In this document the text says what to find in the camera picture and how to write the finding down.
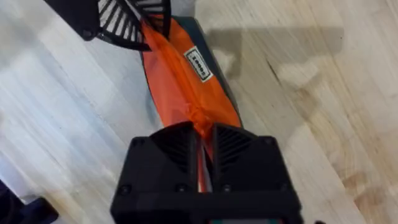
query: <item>screw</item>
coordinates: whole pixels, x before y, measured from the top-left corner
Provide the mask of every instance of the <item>screw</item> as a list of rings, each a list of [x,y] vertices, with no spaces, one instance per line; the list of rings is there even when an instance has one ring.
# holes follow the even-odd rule
[[[126,184],[119,188],[119,195],[126,196],[131,193],[131,185]]]
[[[175,187],[175,191],[177,191],[177,192],[186,192],[187,191],[187,186],[185,184],[178,184]]]
[[[224,192],[231,192],[232,187],[229,184],[226,184],[223,186],[223,191]]]
[[[266,138],[266,144],[271,145],[272,143],[274,143],[273,138]]]

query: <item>wooden floor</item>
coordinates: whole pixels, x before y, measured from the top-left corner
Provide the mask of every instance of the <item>wooden floor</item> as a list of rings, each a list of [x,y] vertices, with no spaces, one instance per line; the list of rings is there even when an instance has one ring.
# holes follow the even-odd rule
[[[396,0],[175,0],[245,127],[280,142],[307,223],[398,222]],[[112,223],[127,145],[162,127],[136,52],[0,0],[0,179],[59,223]]]

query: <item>wooden surface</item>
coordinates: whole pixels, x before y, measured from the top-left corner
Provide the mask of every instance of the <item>wooden surface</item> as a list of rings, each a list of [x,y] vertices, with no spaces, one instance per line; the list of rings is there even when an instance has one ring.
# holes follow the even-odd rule
[[[245,127],[275,136],[307,223],[397,223],[398,3],[176,0]],[[41,0],[0,0],[0,178],[58,223],[112,223],[134,136],[161,128],[136,52],[82,41]]]

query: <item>bolt hole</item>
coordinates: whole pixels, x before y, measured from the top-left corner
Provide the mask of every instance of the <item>bolt hole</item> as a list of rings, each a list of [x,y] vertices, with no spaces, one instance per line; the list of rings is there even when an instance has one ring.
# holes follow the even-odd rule
[[[132,186],[131,184],[124,184],[118,189],[118,194],[121,196],[127,196],[131,193]]]

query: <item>light-colored wood plank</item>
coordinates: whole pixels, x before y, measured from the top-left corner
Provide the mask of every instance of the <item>light-colored wood plank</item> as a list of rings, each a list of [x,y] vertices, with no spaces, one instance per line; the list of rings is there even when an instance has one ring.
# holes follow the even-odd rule
[[[398,219],[396,2],[172,4],[203,27],[245,127],[278,139],[308,223]],[[60,222],[111,223],[130,139],[162,127],[138,54],[82,41],[41,0],[1,1],[0,30],[0,178]]]

